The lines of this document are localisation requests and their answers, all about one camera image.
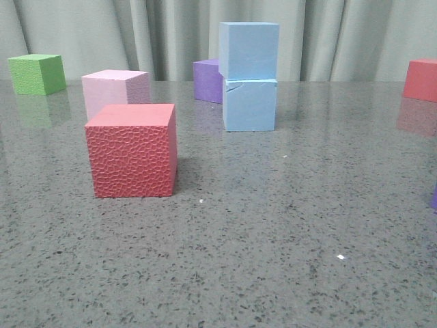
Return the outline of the purple foam cube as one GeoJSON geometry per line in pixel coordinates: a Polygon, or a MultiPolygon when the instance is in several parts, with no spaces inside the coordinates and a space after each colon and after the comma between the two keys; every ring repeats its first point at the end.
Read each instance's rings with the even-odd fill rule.
{"type": "Polygon", "coordinates": [[[223,103],[223,76],[218,59],[193,62],[194,97],[213,103],[223,103]]]}

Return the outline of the large red textured foam cube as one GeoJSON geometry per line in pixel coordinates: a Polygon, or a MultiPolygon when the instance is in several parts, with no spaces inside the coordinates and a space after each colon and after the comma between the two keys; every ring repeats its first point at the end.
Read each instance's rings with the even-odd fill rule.
{"type": "Polygon", "coordinates": [[[85,125],[85,136],[96,197],[172,195],[175,105],[107,105],[85,125]]]}

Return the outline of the grey-green curtain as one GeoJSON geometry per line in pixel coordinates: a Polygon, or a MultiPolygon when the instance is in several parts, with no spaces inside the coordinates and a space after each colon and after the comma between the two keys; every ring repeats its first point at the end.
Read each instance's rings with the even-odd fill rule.
{"type": "Polygon", "coordinates": [[[2,1],[1,77],[8,59],[59,54],[68,79],[103,69],[190,81],[219,55],[219,24],[280,26],[280,81],[402,81],[436,56],[435,1],[2,1]]]}

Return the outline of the light blue cracked foam cube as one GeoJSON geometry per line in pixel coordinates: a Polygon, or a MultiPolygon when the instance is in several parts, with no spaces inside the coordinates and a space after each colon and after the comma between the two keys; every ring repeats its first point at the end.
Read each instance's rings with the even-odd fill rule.
{"type": "Polygon", "coordinates": [[[223,121],[226,131],[273,131],[277,80],[223,81],[223,121]]]}

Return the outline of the purple cube at right edge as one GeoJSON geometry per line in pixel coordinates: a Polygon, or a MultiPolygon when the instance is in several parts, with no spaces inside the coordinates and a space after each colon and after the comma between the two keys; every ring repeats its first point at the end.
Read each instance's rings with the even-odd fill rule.
{"type": "Polygon", "coordinates": [[[437,187],[434,188],[434,193],[431,200],[431,207],[437,209],[437,187]]]}

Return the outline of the pink foam cube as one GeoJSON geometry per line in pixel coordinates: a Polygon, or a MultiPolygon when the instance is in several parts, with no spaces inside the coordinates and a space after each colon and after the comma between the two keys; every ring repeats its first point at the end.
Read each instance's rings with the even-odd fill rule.
{"type": "Polygon", "coordinates": [[[81,77],[87,119],[110,104],[151,103],[150,74],[134,70],[102,70],[81,77]]]}

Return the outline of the red foam cube far right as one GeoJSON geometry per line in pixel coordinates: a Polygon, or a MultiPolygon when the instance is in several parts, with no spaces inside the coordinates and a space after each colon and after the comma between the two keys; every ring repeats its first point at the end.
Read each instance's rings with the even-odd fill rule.
{"type": "Polygon", "coordinates": [[[436,59],[415,59],[409,62],[403,96],[436,102],[436,59]]]}

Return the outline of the green foam cube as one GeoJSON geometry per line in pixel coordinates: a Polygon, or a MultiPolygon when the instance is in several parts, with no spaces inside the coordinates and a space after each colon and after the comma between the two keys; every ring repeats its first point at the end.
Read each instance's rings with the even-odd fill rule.
{"type": "Polygon", "coordinates": [[[8,66],[16,94],[47,96],[66,89],[61,55],[10,57],[8,66]]]}

